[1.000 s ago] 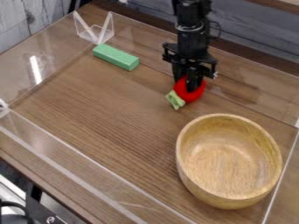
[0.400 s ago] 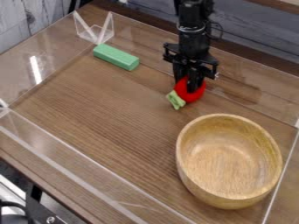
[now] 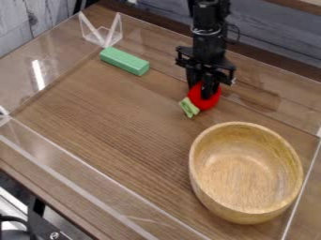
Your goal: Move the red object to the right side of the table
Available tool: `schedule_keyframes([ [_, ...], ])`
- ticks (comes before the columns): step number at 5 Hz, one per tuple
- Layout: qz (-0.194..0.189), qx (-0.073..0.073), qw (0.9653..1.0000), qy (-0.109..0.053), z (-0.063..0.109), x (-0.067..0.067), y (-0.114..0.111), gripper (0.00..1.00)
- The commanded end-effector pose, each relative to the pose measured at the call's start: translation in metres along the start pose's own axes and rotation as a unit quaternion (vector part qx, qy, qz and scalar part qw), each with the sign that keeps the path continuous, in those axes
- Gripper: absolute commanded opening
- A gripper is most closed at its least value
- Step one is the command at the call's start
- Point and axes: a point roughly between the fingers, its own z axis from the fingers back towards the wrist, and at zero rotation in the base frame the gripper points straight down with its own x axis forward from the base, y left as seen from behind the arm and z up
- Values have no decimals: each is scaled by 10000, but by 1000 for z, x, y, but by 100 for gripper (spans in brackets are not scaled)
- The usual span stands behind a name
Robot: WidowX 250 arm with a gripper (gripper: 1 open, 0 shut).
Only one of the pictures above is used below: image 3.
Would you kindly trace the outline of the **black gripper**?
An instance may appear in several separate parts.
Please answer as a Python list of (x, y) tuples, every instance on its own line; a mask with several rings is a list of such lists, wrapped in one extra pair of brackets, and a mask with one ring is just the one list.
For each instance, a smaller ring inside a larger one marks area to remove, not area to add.
[(208, 100), (216, 92), (219, 83), (232, 85), (235, 82), (235, 64), (224, 55), (204, 59), (193, 55), (193, 48), (177, 46), (175, 48), (175, 65), (185, 70), (188, 88), (192, 88), (201, 80), (200, 97)]

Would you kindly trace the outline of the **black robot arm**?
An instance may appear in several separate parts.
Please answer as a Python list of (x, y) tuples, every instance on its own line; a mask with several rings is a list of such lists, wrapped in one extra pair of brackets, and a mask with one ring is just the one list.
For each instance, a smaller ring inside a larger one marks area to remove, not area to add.
[(235, 64), (225, 56), (230, 0), (188, 0), (192, 23), (191, 45), (177, 46), (175, 64), (185, 70), (188, 87), (200, 84), (200, 98), (208, 100), (219, 84), (232, 85)]

